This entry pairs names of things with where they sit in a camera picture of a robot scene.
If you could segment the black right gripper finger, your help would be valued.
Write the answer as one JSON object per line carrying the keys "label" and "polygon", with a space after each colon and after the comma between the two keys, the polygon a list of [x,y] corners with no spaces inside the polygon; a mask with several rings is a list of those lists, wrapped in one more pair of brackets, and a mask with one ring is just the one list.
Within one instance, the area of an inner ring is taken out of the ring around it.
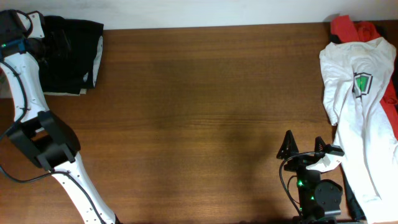
{"label": "black right gripper finger", "polygon": [[321,136],[315,138],[315,155],[324,156],[325,155],[326,144]]}
{"label": "black right gripper finger", "polygon": [[299,153],[294,135],[291,130],[286,131],[282,145],[276,155],[277,159],[285,160]]}

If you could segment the black shorts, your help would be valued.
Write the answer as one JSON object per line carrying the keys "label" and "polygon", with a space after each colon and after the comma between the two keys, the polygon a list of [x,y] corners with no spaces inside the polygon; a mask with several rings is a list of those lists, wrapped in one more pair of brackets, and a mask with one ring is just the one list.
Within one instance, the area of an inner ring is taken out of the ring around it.
{"label": "black shorts", "polygon": [[44,17],[44,58],[39,62],[42,90],[79,95],[94,89],[103,54],[104,24],[60,16]]}

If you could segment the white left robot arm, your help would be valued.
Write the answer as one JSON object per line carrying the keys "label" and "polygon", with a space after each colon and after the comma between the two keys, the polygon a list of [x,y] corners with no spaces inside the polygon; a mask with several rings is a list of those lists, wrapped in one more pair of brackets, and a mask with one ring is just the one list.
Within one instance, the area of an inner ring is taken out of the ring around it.
{"label": "white left robot arm", "polygon": [[44,95],[93,88],[102,53],[100,23],[39,11],[1,12],[1,70],[15,112],[4,136],[62,185],[86,223],[119,220],[86,173],[75,132],[49,109]]}

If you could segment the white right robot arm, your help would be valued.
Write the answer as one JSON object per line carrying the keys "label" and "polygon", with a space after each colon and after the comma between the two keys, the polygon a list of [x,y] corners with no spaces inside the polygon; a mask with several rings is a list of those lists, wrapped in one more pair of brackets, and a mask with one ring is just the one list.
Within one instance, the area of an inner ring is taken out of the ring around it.
{"label": "white right robot arm", "polygon": [[[276,155],[282,162],[279,166],[279,179],[290,202],[298,215],[292,223],[336,223],[341,214],[340,203],[343,188],[330,179],[322,179],[328,165],[339,166],[344,156],[342,148],[326,144],[318,136],[312,152],[300,152],[291,130],[286,131],[282,145]],[[296,202],[285,183],[283,172],[293,172],[296,177],[298,202]]]}

